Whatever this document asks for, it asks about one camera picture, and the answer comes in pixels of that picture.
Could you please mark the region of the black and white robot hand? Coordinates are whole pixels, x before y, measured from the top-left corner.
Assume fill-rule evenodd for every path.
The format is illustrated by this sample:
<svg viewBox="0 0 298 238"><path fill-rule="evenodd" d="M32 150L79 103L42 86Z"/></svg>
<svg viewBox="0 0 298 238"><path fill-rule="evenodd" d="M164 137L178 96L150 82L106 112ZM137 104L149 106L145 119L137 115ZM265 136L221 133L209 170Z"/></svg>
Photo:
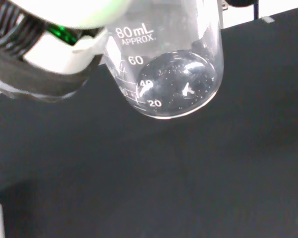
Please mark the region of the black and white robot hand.
<svg viewBox="0 0 298 238"><path fill-rule="evenodd" d="M99 63L105 27L129 0L0 0L0 91L54 102L72 96Z"/></svg>

